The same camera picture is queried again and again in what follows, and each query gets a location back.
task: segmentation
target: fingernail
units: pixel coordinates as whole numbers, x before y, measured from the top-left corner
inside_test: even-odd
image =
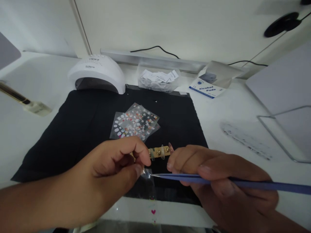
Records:
[[[179,171],[177,171],[175,168],[172,168],[172,173],[173,174],[179,174]]]
[[[171,169],[172,165],[170,163],[167,163],[167,169]]]
[[[137,172],[137,179],[138,179],[140,177],[140,174],[142,173],[143,169],[142,169],[141,165],[139,165],[139,164],[134,164],[134,166],[135,166],[135,170]]]
[[[202,173],[205,173],[206,175],[211,174],[211,169],[205,165],[200,165],[198,170],[200,170],[200,172],[202,172]]]
[[[225,179],[225,180],[219,182],[218,188],[224,197],[230,197],[235,192],[235,189],[233,187],[233,183],[228,179]]]

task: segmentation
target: alcohol pads box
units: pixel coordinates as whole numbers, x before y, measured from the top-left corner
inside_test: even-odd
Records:
[[[211,61],[199,72],[189,88],[213,99],[227,90],[232,79],[242,73],[244,71],[240,69],[217,61]]]

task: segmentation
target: power cord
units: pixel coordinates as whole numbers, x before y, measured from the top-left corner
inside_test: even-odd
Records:
[[[170,55],[173,55],[173,56],[177,57],[175,54],[172,54],[172,53],[169,53],[169,52],[165,51],[161,46],[158,46],[158,45],[157,45],[157,46],[154,46],[154,47],[151,47],[151,48],[148,48],[148,49],[135,50],[135,51],[131,51],[131,52],[138,52],[138,51],[150,50],[150,49],[153,49],[153,48],[156,48],[156,47],[162,49],[163,52],[166,52],[166,53],[168,53],[168,54],[170,54]]]
[[[235,63],[239,63],[239,62],[250,62],[250,63],[253,63],[254,65],[268,66],[268,65],[265,65],[265,64],[257,64],[257,63],[255,63],[255,62],[253,62],[253,61],[237,61],[237,62],[234,62],[234,63],[228,64],[228,65],[233,65],[233,64],[235,64]]]
[[[154,46],[154,47],[151,47],[151,48],[148,48],[148,49],[140,49],[140,50],[134,50],[134,51],[130,51],[130,52],[145,51],[145,50],[150,50],[150,49],[154,49],[154,48],[157,48],[157,47],[158,47],[158,48],[160,48],[160,49],[162,49],[162,51],[163,51],[163,52],[168,53],[168,54],[170,54],[170,55],[173,55],[173,56],[177,57],[178,59],[180,59],[180,58],[179,58],[178,56],[176,56],[175,54],[173,54],[173,53],[169,53],[169,52],[165,51],[165,50],[164,50],[161,46],[159,46],[159,45]],[[233,65],[233,64],[235,64],[235,63],[239,63],[239,62],[250,62],[250,63],[253,63],[254,65],[268,66],[268,65],[265,65],[265,64],[257,64],[257,63],[252,62],[252,61],[237,61],[237,62],[234,62],[234,63],[228,64],[228,65]]]
[[[309,15],[311,15],[311,12],[307,14],[305,17],[303,17],[300,21],[303,21],[305,18],[307,18]]]

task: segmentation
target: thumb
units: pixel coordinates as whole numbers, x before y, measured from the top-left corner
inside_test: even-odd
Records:
[[[229,179],[211,182],[220,200],[224,228],[228,232],[267,232],[268,221],[252,205],[249,197]]]
[[[142,170],[141,165],[133,164],[122,168],[122,170],[115,175],[103,177],[105,199],[109,201],[111,205],[117,202],[134,186]]]

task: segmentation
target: left hand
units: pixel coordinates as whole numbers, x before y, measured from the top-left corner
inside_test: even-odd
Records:
[[[149,151],[138,137],[98,145],[57,177],[52,187],[54,195],[57,192],[53,208],[62,212],[57,227],[72,228],[97,220],[134,186],[144,165],[151,165]]]

